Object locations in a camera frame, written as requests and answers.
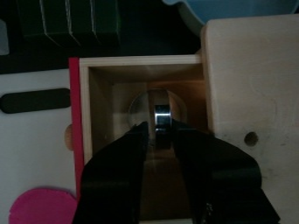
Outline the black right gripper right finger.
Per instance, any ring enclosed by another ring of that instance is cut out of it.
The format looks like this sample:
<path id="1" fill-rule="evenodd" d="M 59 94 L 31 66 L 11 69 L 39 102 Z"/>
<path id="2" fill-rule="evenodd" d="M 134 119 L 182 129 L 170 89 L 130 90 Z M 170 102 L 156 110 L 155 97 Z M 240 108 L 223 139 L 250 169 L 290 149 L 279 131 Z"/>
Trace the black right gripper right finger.
<path id="1" fill-rule="evenodd" d="M 258 161 L 236 146 L 172 122 L 192 224 L 279 224 L 262 190 Z"/>

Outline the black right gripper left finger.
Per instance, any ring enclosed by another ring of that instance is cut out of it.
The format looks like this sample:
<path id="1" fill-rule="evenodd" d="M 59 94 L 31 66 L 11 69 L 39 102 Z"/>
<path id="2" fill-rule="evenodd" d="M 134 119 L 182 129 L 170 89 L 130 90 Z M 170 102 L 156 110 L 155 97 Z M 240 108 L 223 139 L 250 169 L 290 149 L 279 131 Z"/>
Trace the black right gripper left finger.
<path id="1" fill-rule="evenodd" d="M 94 155 L 84 166 L 72 224 L 139 224 L 148 122 Z"/>

